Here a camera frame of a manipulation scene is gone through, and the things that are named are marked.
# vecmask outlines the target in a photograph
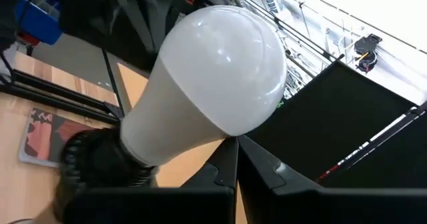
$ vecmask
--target white light bulb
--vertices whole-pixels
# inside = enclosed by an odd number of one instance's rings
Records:
[[[127,150],[163,165],[197,147],[261,125],[284,92],[284,50],[246,9],[213,6],[167,35],[137,105],[121,124]]]

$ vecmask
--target wooden surface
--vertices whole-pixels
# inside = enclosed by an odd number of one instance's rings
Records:
[[[17,53],[16,69],[117,105],[115,95],[69,73]],[[86,117],[0,93],[0,223],[35,217],[53,198],[56,169],[22,163],[19,146],[33,107],[92,127],[107,125]]]
[[[124,65],[119,64],[119,70],[122,75],[130,103],[133,107],[138,102],[148,80]],[[196,147],[182,153],[172,159],[169,163],[161,166],[159,173],[156,176],[158,185],[160,187],[179,187],[184,184],[185,181],[187,181],[201,168],[221,142],[222,140]],[[240,189],[238,189],[237,200],[236,223],[245,224],[247,221],[243,208],[242,197],[240,195]]]

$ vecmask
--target blue container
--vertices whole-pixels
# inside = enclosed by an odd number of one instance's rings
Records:
[[[17,20],[22,16],[27,0],[19,0],[15,7]],[[55,44],[62,34],[59,20],[48,15],[44,10],[30,3],[22,21],[21,28],[31,36],[49,45]]]

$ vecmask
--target black cable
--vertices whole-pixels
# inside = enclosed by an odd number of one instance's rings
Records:
[[[6,85],[6,86],[10,86],[13,85],[15,83],[16,80],[16,76],[15,73],[13,72],[12,67],[10,66],[9,62],[6,60],[5,55],[2,53],[0,54],[0,58],[1,60],[4,62],[6,68],[9,70],[9,72],[11,73],[11,80],[7,81],[6,78],[3,75],[0,75],[0,81]]]

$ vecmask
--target small black device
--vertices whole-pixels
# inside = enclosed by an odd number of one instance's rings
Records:
[[[361,56],[358,58],[359,64],[356,66],[357,69],[365,73],[373,70],[375,64],[378,62],[375,49],[377,44],[379,44],[381,41],[381,37],[370,34],[367,37],[361,38],[354,44],[354,51]]]

